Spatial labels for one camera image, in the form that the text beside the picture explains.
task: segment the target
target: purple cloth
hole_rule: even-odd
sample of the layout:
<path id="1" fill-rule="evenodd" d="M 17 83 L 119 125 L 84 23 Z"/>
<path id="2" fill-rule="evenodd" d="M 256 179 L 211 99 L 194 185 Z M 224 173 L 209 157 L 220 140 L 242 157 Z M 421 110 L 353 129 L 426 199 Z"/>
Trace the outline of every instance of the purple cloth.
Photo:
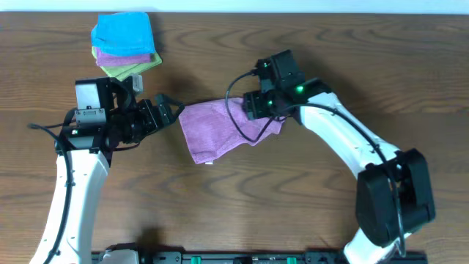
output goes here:
<path id="1" fill-rule="evenodd" d="M 268 118 L 248 120 L 242 98 L 229 99 L 229 110 L 246 136 L 255 139 Z M 224 99 L 187 106 L 179 116 L 189 152 L 196 164 L 213 161 L 242 143 L 251 146 L 272 133 L 279 134 L 282 122 L 273 121 L 258 142 L 245 140 L 236 130 L 225 109 Z"/>
<path id="2" fill-rule="evenodd" d="M 136 63 L 151 62 L 150 54 L 134 55 L 134 56 L 114 56 L 106 54 L 100 48 L 96 48 L 96 65 L 97 66 L 122 66 Z"/>

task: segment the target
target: microfiber cloth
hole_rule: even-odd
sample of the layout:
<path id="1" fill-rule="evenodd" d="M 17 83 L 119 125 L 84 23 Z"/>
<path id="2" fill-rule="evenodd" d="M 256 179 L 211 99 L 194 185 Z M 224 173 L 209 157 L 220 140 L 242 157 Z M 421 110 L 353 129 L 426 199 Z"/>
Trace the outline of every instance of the microfiber cloth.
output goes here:
<path id="1" fill-rule="evenodd" d="M 152 27 L 145 12 L 99 15 L 91 32 L 92 45 L 115 56 L 134 56 L 156 52 Z"/>
<path id="2" fill-rule="evenodd" d="M 96 50 L 95 47 L 92 47 L 92 54 L 93 57 L 96 59 Z M 151 62 L 148 63 L 138 63 L 133 65 L 123 65 L 117 67 L 101 67 L 101 69 L 109 76 L 109 77 L 116 77 L 119 81 L 124 80 L 130 74 L 135 73 L 139 74 L 144 72 L 145 70 L 150 69 L 156 65 L 159 65 L 162 60 L 157 53 L 151 54 L 150 59 Z"/>
<path id="3" fill-rule="evenodd" d="M 97 66 L 122 66 L 152 61 L 150 54 L 114 56 L 102 52 L 100 48 L 96 48 L 96 57 Z"/>
<path id="4" fill-rule="evenodd" d="M 231 98 L 228 102 L 229 110 L 244 134 L 255 139 L 268 118 L 248 120 L 242 104 L 242 98 Z M 273 121 L 258 142 L 249 142 L 240 135 L 229 119 L 224 99 L 186 106 L 179 121 L 196 164 L 220 158 L 242 143 L 255 146 L 270 134 L 279 134 L 282 126 L 282 122 Z"/>

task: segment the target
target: wooden table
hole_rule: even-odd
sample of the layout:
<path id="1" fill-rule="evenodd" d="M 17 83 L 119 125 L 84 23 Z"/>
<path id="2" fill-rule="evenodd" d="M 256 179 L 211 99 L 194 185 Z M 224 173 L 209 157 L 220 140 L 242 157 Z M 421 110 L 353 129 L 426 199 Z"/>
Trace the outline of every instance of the wooden table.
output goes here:
<path id="1" fill-rule="evenodd" d="M 140 98 L 222 98 L 257 59 L 291 48 L 307 77 L 328 82 L 375 133 L 426 156 L 437 219 L 408 247 L 425 250 L 431 263 L 468 261 L 468 17 L 150 17 L 164 63 L 143 73 Z M 26 124 L 60 122 L 75 105 L 74 81 L 103 76 L 90 52 L 96 21 L 96 13 L 0 14 L 0 263 L 27 263 L 43 233 L 56 154 L 51 138 Z M 254 89 L 253 78 L 233 94 Z M 187 250 L 340 248 L 358 228 L 354 209 L 347 167 L 294 120 L 212 166 L 193 163 L 177 123 L 114 155 L 93 249 L 145 230 L 145 239 Z"/>

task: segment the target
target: black cable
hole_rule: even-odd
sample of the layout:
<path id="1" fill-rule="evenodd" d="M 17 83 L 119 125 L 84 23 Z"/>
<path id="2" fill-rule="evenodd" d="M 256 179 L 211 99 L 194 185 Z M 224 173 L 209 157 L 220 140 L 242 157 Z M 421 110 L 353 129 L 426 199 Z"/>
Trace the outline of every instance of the black cable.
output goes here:
<path id="1" fill-rule="evenodd" d="M 136 147 L 140 146 L 140 142 L 133 145 L 133 146 L 130 146 L 130 147 L 118 147 L 118 148 L 115 148 L 114 151 L 126 151 L 126 150 L 132 150 Z"/>
<path id="2" fill-rule="evenodd" d="M 64 125 L 63 126 L 70 125 L 70 123 L 73 121 L 73 117 L 75 116 L 75 113 L 76 113 L 77 110 L 78 110 L 78 108 L 74 107 L 66 113 L 66 115 L 64 117 L 64 122 L 63 122 Z"/>
<path id="3" fill-rule="evenodd" d="M 265 130 L 267 129 L 267 127 L 271 124 L 271 122 L 276 118 L 276 117 L 271 117 L 269 119 L 269 121 L 267 121 L 267 123 L 265 123 L 264 127 L 262 128 L 261 132 L 257 135 L 256 139 L 251 139 L 250 137 L 246 136 L 242 131 L 241 131 L 241 128 L 237 125 L 235 119 L 233 118 L 232 116 L 232 113 L 230 112 L 229 110 L 229 106 L 228 106 L 228 97 L 229 97 L 229 93 L 231 92 L 232 88 L 233 88 L 233 85 L 235 85 L 235 83 L 237 81 L 239 81 L 240 79 L 246 77 L 246 76 L 251 76 L 253 75 L 254 72 L 253 71 L 249 71 L 247 73 L 244 73 L 242 74 L 241 76 L 237 77 L 234 81 L 231 82 L 231 84 L 229 84 L 228 86 L 228 89 L 226 90 L 226 94 L 225 94 L 225 107 L 226 107 L 226 111 L 228 112 L 228 115 L 229 115 L 229 119 L 232 120 L 233 122 L 233 125 L 236 127 L 236 130 L 241 134 L 241 136 L 249 141 L 249 142 L 258 142 L 259 139 L 261 138 L 261 136 L 264 134 Z"/>
<path id="4" fill-rule="evenodd" d="M 60 123 L 60 124 L 55 124 L 55 125 L 44 125 L 43 127 L 44 128 L 58 128 L 58 127 L 61 127 L 61 126 L 64 126 L 64 123 Z"/>
<path id="5" fill-rule="evenodd" d="M 65 201 L 64 201 L 64 210 L 62 212 L 62 219 L 60 220 L 60 225 L 59 225 L 59 230 L 57 231 L 56 240 L 55 242 L 53 242 L 52 249 L 49 251 L 47 258 L 44 261 L 44 264 L 49 264 L 53 256 L 60 254 L 59 252 L 60 241 L 62 240 L 64 231 L 65 231 L 65 226 L 67 224 L 68 213 L 70 211 L 70 202 L 72 200 L 72 187 L 75 185 L 75 183 L 73 182 L 72 168 L 70 167 L 70 161 L 68 159 L 68 154 L 67 154 L 68 149 L 65 147 L 66 144 L 64 144 L 62 140 L 56 134 L 52 133 L 46 127 L 43 127 L 41 125 L 36 125 L 36 124 L 28 124 L 28 128 L 40 129 L 48 133 L 50 136 L 52 136 L 52 138 L 56 141 L 57 146 L 62 151 L 62 155 L 64 156 L 64 160 L 65 160 L 65 169 L 67 170 L 67 182 L 65 183 L 67 190 L 65 192 Z"/>
<path id="6" fill-rule="evenodd" d="M 287 110 L 290 110 L 294 107 L 299 107 L 299 106 L 315 107 L 315 108 L 323 109 L 323 110 L 326 110 L 326 111 L 332 112 L 333 114 L 338 115 L 343 120 L 348 122 L 357 132 L 359 132 L 359 134 L 362 135 L 363 138 L 365 138 L 365 140 L 373 147 L 373 150 L 376 152 L 376 154 L 378 154 L 378 156 L 381 158 L 381 160 L 383 161 L 383 166 L 385 168 L 385 173 L 387 174 L 388 179 L 391 182 L 391 187 L 393 189 L 393 196 L 394 196 L 395 203 L 396 203 L 397 223 L 399 226 L 399 247 L 398 247 L 399 255 L 401 255 L 402 257 L 405 257 L 404 226 L 402 223 L 402 209 L 401 209 L 401 203 L 399 201 L 399 191 L 397 189 L 396 178 L 391 173 L 391 170 L 389 169 L 387 165 L 388 161 L 386 160 L 386 157 L 384 156 L 383 152 L 381 152 L 379 145 L 374 143 L 374 141 L 368 136 L 368 134 L 366 134 L 365 131 L 363 131 L 363 129 L 361 129 L 356 123 L 354 123 L 347 115 L 342 114 L 337 109 L 333 109 L 331 107 L 323 106 L 323 105 L 316 104 L 316 103 L 299 103 L 299 104 L 288 106 L 284 108 L 281 112 L 285 112 Z"/>

